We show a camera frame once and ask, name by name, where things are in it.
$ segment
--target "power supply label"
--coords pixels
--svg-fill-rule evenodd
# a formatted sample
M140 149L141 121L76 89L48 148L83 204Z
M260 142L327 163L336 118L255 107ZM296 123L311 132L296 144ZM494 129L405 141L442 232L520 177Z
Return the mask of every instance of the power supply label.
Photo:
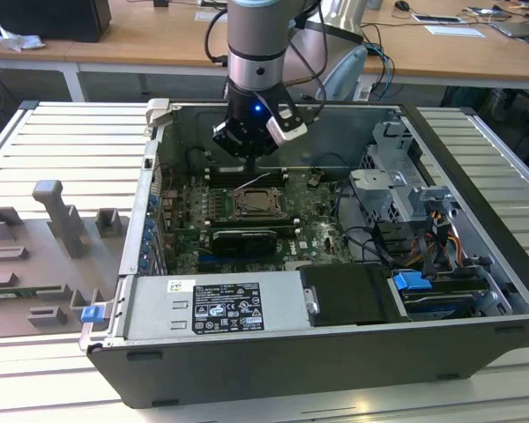
M197 335L265 330L258 284L196 285L192 314Z

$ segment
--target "white label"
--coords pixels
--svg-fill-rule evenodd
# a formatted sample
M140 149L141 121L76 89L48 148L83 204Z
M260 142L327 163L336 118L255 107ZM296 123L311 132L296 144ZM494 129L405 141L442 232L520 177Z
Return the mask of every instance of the white label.
M247 324L261 323L262 321L262 317L245 317L245 323Z
M194 291L195 279L170 279L167 285L168 293L192 293Z

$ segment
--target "wooden desk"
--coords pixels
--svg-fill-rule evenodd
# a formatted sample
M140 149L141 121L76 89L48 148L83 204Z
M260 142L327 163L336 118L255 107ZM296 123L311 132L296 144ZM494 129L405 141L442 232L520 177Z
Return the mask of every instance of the wooden desk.
M445 16L455 16L467 5L489 8L493 4L498 4L505 10L508 10L509 5L506 2L489 0L408 0L408 2L420 14ZM418 23L414 18L393 18L391 16L393 11L395 16L407 16L407 13L394 9L393 1L384 0L380 11L367 10L362 21L395 25ZM515 22L523 19L513 17L510 21L512 20ZM425 77L462 78L472 81L482 79L481 83L484 84L486 80L529 82L528 43L512 40L486 25L465 27L477 29L486 38L433 35L424 26L380 26L379 29L385 51L396 63L397 76L417 77L421 80ZM365 34L370 40L377 42L375 28L365 28ZM370 71L373 71L372 60L369 61L366 69L367 73Z
M480 7L495 4L492 0L408 1L419 13L439 15L456 15L469 4ZM393 0L384 0L380 11L367 9L363 23L408 24L380 26L385 51L396 64L394 82L529 88L529 44L511 40L484 25L473 27L486 38L433 35L424 26L409 26L419 23L408 18L407 13L396 11L393 5ZM111 26L101 42L46 41L46 48L22 53L0 46L0 67L61 71L71 97L79 101L86 98L78 79L82 71L227 74L205 57L203 40L208 22L196 20L198 7L171 4L168 8L153 8L150 1L110 0L110 8ZM406 19L393 17L393 12ZM215 55L227 51L226 32L226 24L214 28L211 48ZM373 27L365 28L365 33L373 42L377 41ZM372 83L381 70L379 58L369 57L361 81Z

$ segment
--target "blue latch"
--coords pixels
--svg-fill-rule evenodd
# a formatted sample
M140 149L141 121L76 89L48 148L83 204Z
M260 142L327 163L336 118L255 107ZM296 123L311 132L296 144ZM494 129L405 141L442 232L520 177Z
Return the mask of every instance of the blue latch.
M421 277L420 271L402 271L393 277L399 291L402 289L431 289L433 286Z
M87 306L82 309L80 321L82 323L102 323L106 306Z

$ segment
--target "black box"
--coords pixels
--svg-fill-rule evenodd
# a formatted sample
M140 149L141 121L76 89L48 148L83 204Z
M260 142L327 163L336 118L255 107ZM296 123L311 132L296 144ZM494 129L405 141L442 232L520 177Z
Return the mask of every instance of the black box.
M96 42L109 27L108 0L0 0L0 25L44 40Z

